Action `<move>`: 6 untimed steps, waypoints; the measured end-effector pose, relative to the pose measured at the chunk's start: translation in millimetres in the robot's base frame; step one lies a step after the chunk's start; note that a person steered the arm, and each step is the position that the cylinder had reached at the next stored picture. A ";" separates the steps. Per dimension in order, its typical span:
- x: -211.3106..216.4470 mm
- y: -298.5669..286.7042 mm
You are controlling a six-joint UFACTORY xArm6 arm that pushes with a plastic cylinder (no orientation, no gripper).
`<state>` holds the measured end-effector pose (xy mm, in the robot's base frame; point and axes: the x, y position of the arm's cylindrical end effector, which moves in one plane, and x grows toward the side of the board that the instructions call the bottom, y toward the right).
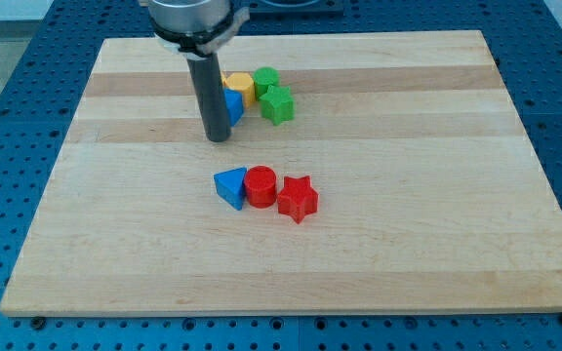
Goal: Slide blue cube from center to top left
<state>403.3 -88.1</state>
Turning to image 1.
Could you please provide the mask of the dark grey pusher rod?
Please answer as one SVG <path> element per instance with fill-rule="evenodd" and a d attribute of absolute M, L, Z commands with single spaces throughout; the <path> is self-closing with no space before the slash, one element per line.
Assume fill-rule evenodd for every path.
<path fill-rule="evenodd" d="M 211 54 L 187 60 L 205 135 L 211 142 L 224 142 L 231 136 L 218 56 Z"/>

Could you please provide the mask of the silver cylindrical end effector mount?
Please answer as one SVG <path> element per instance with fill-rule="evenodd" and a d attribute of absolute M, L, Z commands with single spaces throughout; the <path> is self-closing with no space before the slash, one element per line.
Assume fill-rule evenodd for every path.
<path fill-rule="evenodd" d="M 230 0 L 149 0 L 147 8 L 160 46 L 190 60 L 215 55 L 250 19 Z"/>

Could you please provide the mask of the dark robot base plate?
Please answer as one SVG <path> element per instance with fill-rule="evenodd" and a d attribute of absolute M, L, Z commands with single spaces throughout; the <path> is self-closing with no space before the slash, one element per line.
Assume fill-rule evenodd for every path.
<path fill-rule="evenodd" d="M 344 11 L 343 0 L 235 0 L 234 4 L 256 15 L 339 15 Z"/>

